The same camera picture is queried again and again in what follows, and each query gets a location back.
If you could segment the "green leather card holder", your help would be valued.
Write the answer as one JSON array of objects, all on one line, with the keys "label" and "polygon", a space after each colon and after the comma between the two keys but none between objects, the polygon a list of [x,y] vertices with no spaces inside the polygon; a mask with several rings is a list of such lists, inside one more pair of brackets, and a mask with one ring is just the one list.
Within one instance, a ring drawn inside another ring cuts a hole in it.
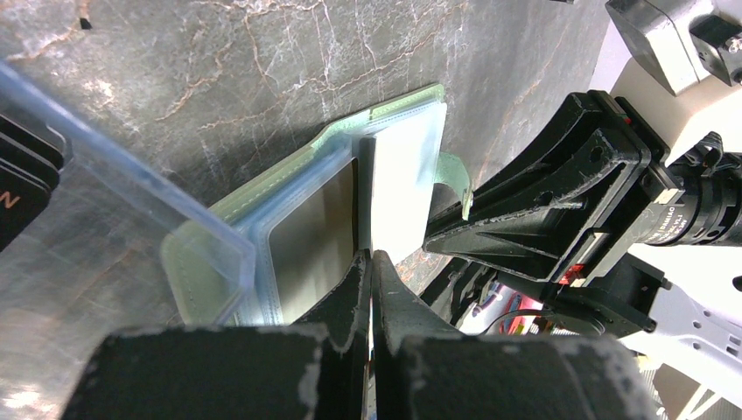
[{"label": "green leather card holder", "polygon": [[439,83],[326,125],[307,145],[168,234],[164,272],[188,325],[281,325],[340,282],[354,253],[398,263],[424,240],[435,186],[466,219],[471,177],[441,149]]}]

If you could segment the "clear plastic card box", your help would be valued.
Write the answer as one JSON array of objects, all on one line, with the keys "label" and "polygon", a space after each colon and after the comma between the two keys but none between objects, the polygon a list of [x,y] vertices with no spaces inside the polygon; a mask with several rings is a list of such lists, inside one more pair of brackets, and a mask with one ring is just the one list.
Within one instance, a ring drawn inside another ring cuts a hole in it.
[{"label": "clear plastic card box", "polygon": [[58,226],[49,249],[78,264],[120,239],[144,256],[131,275],[165,280],[186,323],[263,322],[255,248],[220,216],[7,64],[1,116],[60,147],[65,159],[48,207],[22,233]]}]

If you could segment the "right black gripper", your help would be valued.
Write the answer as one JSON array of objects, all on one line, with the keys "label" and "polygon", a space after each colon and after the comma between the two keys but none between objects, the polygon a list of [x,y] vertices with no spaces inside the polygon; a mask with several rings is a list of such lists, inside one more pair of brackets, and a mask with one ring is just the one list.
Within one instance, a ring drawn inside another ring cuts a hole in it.
[{"label": "right black gripper", "polygon": [[545,320],[576,333],[653,333],[668,279],[634,244],[737,247],[741,156],[705,135],[675,162],[630,103],[571,93],[536,138],[429,221],[423,249],[544,289]]}]

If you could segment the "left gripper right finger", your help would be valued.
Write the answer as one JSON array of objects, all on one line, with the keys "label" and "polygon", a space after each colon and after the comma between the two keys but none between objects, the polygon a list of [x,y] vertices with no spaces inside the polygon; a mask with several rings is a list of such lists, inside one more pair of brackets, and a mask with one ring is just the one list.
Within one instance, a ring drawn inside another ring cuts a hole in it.
[{"label": "left gripper right finger", "polygon": [[371,276],[381,419],[653,419],[634,358],[616,340],[472,336],[400,279],[388,254]]}]

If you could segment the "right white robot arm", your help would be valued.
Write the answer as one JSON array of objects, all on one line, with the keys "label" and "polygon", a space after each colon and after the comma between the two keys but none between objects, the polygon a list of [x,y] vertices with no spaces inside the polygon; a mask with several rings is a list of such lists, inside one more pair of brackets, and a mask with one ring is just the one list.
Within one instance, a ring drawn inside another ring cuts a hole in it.
[{"label": "right white robot arm", "polygon": [[704,14],[671,94],[610,24],[597,74],[424,247],[496,270],[536,316],[610,334],[741,403],[741,27]]}]

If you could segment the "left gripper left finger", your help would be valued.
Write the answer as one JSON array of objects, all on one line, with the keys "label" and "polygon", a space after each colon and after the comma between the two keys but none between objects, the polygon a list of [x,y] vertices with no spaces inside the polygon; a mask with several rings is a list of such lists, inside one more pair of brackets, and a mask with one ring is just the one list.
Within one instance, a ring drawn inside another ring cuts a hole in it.
[{"label": "left gripper left finger", "polygon": [[94,350],[65,419],[362,419],[371,255],[290,325],[141,327]]}]

